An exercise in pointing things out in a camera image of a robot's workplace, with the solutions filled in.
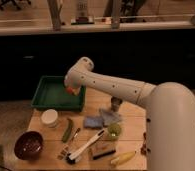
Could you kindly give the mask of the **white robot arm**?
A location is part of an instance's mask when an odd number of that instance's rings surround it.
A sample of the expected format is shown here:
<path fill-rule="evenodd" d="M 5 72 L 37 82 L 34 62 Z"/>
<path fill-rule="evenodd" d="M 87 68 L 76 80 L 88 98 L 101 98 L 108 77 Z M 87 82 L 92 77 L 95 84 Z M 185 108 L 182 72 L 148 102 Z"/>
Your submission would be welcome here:
<path fill-rule="evenodd" d="M 66 73 L 67 87 L 87 86 L 146 110 L 148 171 L 195 171 L 195 95 L 176 82 L 158 85 L 93 71 L 88 57 Z"/>

